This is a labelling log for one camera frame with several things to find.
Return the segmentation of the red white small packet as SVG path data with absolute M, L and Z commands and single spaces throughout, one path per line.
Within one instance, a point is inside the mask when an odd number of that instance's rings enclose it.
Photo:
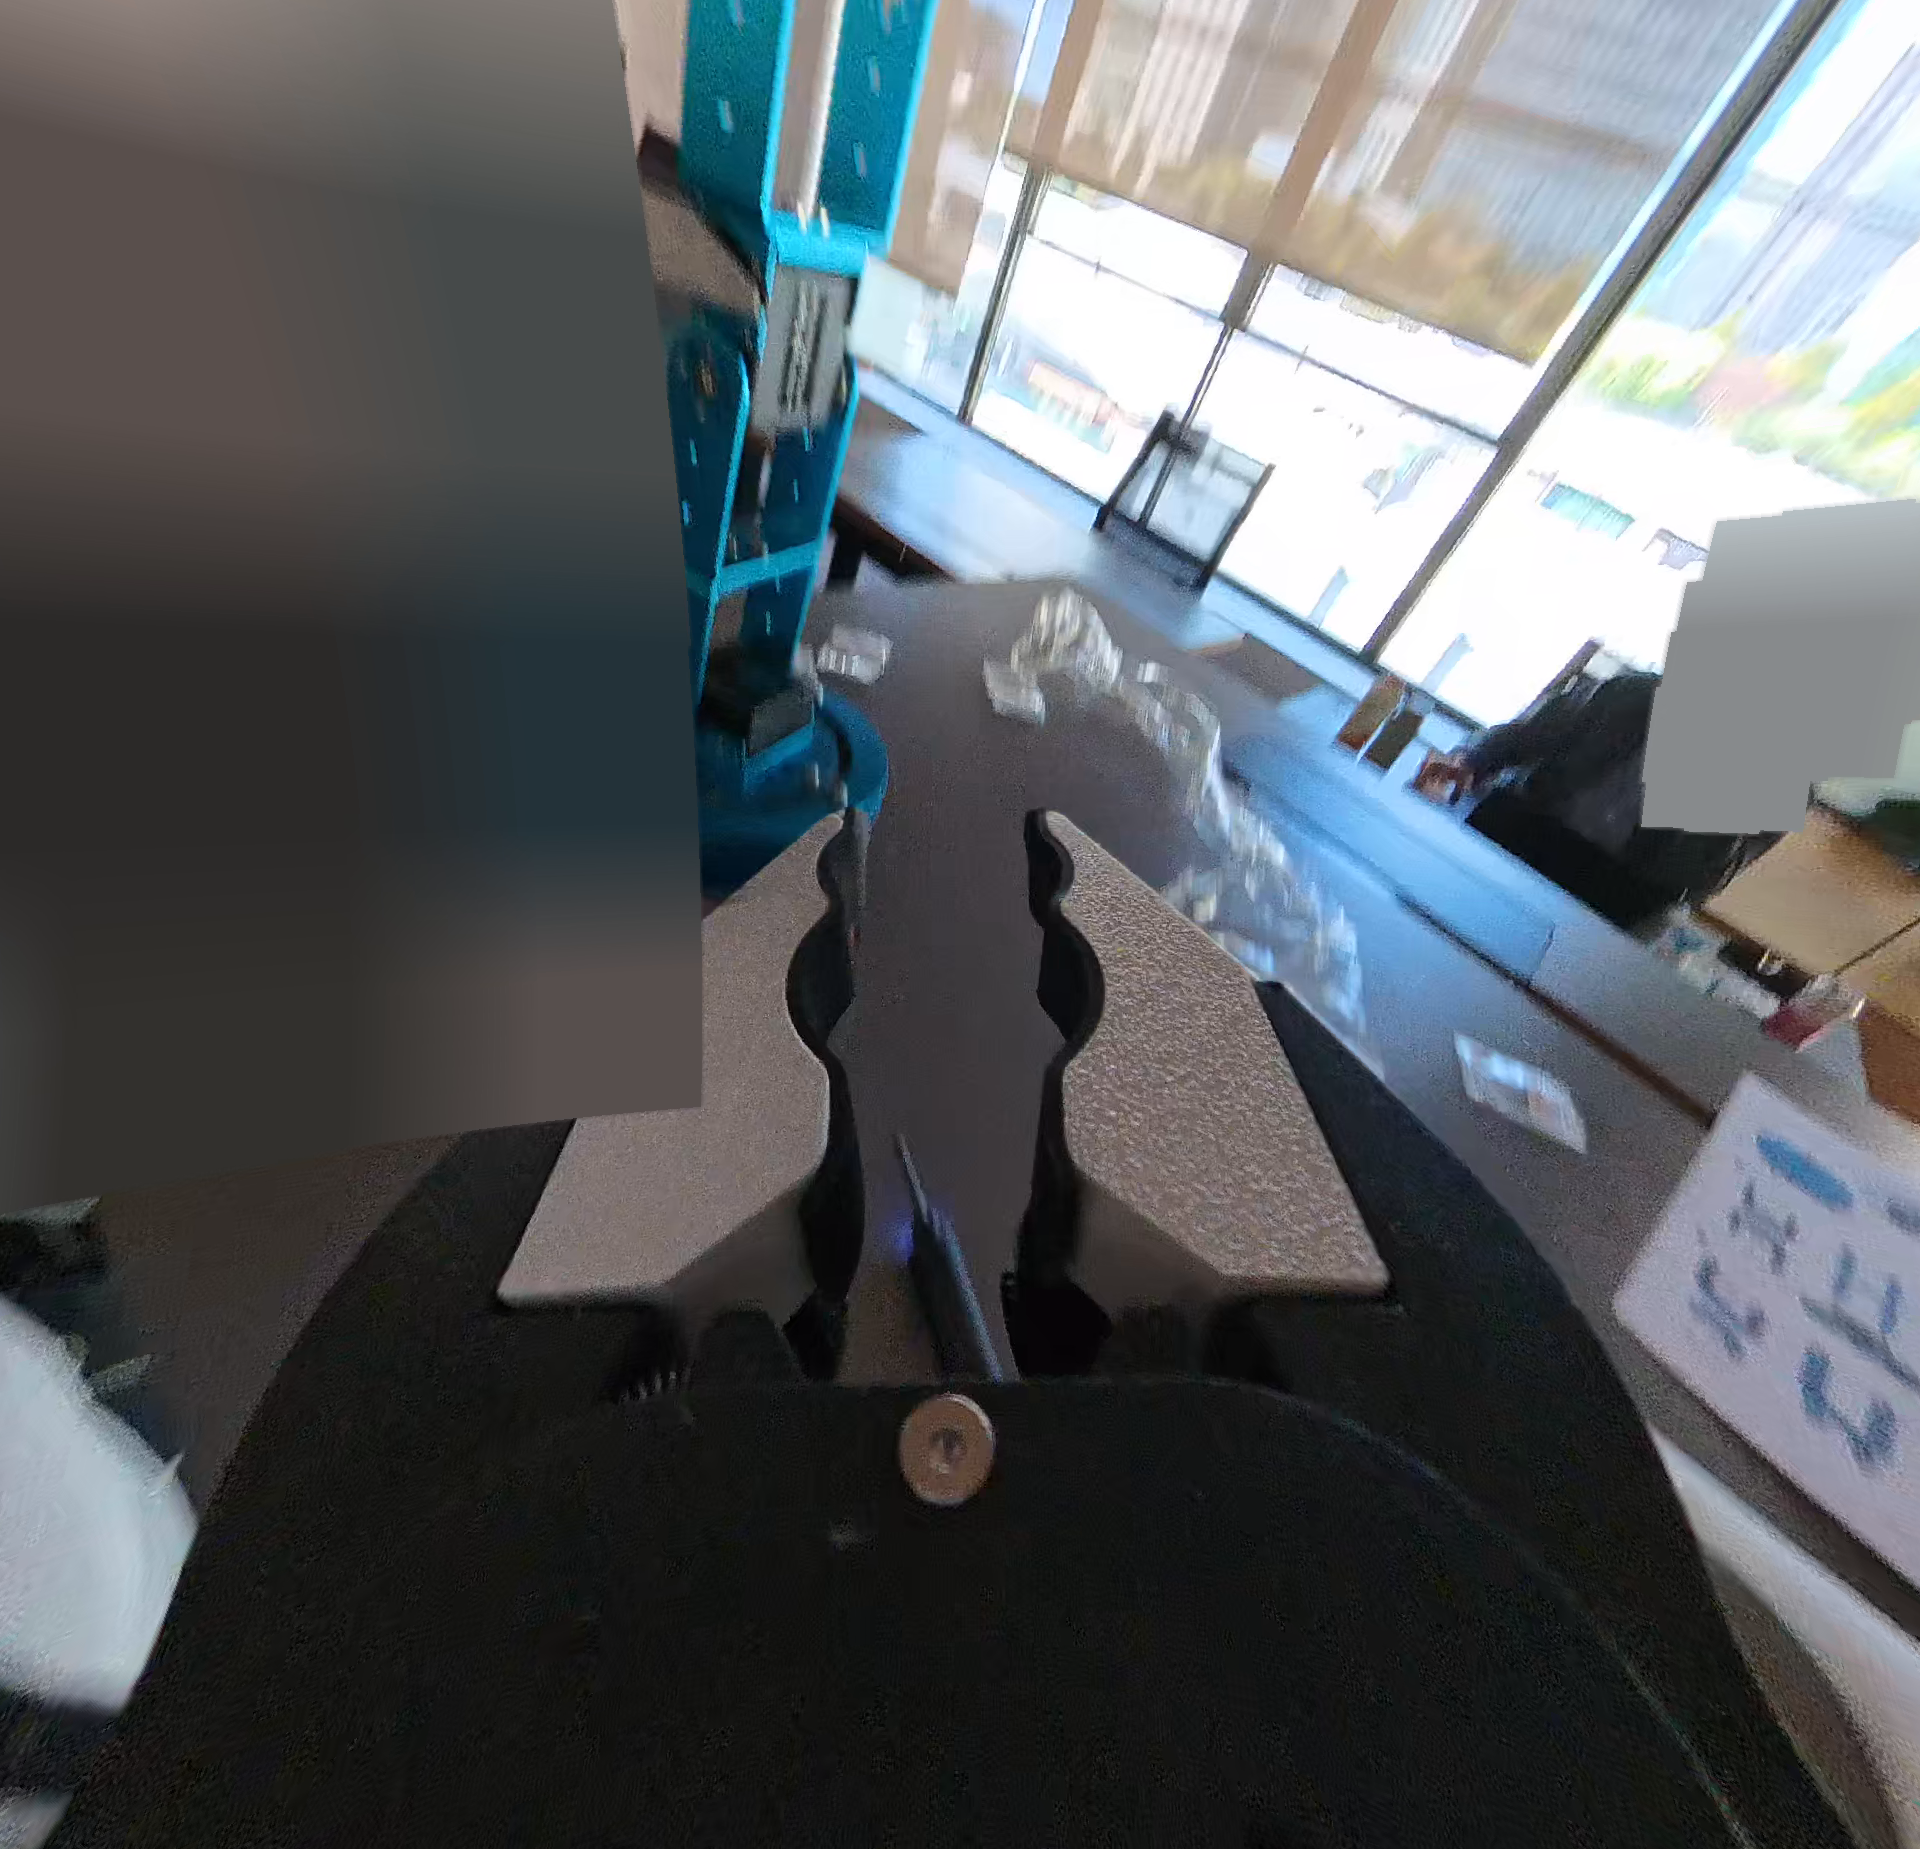
M 1840 977 L 1817 972 L 1774 1009 L 1762 1023 L 1762 1034 L 1804 1052 L 1834 1031 L 1853 1027 L 1863 1007 L 1863 997 Z

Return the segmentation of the printed instruction sheet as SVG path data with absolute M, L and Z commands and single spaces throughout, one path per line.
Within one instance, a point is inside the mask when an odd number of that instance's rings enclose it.
M 1741 1075 L 1611 1301 L 1680 1385 L 1916 1583 L 1914 1131 L 1863 1142 Z

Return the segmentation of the large window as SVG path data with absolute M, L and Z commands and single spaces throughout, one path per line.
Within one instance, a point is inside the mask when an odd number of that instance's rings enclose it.
M 1535 363 L 1017 156 L 1098 0 L 944 0 L 865 352 L 1087 497 L 1165 407 L 1274 465 L 1220 575 L 1493 721 L 1657 667 L 1715 533 L 1916 499 L 1916 0 L 1788 0 Z

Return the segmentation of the crumpled clear plastic wrap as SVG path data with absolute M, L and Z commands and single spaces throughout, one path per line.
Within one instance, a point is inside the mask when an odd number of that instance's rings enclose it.
M 1212 704 L 1165 663 L 1128 658 L 1099 613 L 1072 591 L 1046 592 L 1013 644 L 980 670 L 1000 717 L 1041 729 L 1057 696 L 1128 723 L 1157 753 L 1198 845 L 1198 860 L 1162 889 L 1164 902 L 1379 1075 L 1355 926 L 1305 854 L 1228 777 Z

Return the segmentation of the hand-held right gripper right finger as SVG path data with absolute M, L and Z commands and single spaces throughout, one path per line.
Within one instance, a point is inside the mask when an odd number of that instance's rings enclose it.
M 1020 1325 L 1379 1303 L 1387 1269 L 1236 957 L 1061 812 L 1022 823 L 1041 1077 Z

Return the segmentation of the blue toy robot arm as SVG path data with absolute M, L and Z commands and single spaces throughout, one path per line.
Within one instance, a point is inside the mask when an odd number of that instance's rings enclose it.
M 640 142 L 687 613 L 701 894 L 819 819 L 874 819 L 887 758 L 804 647 L 858 409 L 850 327 L 892 241 L 939 0 L 828 0 L 801 199 L 778 196 L 799 0 L 687 0 L 681 133 Z

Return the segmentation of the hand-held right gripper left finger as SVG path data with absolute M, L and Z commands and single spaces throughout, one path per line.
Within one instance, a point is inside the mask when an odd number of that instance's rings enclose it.
M 699 1098 L 581 1116 L 496 1288 L 509 1309 L 729 1309 L 834 1341 L 864 1183 L 831 1032 L 851 1004 L 867 821 L 831 811 L 701 920 Z

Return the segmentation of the small brown box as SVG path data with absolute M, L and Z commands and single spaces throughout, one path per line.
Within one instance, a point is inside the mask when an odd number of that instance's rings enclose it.
M 1332 746 L 1379 777 L 1420 746 L 1433 696 L 1392 672 L 1374 677 L 1332 737 Z

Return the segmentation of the small clear plastic bag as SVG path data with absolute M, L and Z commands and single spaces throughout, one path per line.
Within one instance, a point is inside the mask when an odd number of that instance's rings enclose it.
M 1573 1154 L 1588 1153 L 1585 1120 L 1557 1077 L 1462 1032 L 1452 1047 L 1470 1103 Z

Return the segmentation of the black metal frame stand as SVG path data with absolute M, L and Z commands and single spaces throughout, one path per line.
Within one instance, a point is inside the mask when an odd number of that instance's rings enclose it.
M 1271 463 L 1165 407 L 1096 509 L 1092 533 L 1125 535 L 1177 589 L 1199 592 L 1217 576 L 1274 473 Z

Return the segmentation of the cardboard box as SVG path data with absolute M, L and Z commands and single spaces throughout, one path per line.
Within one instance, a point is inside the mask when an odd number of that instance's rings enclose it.
M 1701 907 L 1760 967 L 1860 1000 L 1863 1082 L 1874 1103 L 1918 1119 L 1918 884 L 1855 823 L 1809 806 Z

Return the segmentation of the distant dark desk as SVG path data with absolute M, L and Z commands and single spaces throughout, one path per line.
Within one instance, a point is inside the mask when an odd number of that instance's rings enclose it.
M 1113 599 L 1198 652 L 1250 637 L 1187 564 L 1094 497 L 995 445 L 871 366 L 860 366 L 826 579 L 851 585 L 867 564 L 899 581 L 1073 582 Z

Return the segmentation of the neighbouring dark desk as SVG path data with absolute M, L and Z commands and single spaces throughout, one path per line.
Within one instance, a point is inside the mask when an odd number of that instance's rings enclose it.
M 1855 1081 L 1766 1039 L 1756 1019 L 1691 988 L 1644 943 L 1338 746 L 1340 719 L 1336 690 L 1294 696 L 1228 733 L 1224 766 L 1674 1107 L 1705 1120 L 1752 1073 L 1835 1126 L 1871 1128 Z

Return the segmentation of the beige roller blind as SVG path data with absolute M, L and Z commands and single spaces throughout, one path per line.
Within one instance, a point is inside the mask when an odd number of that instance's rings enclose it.
M 1535 363 L 1788 0 L 1098 0 L 1017 156 Z

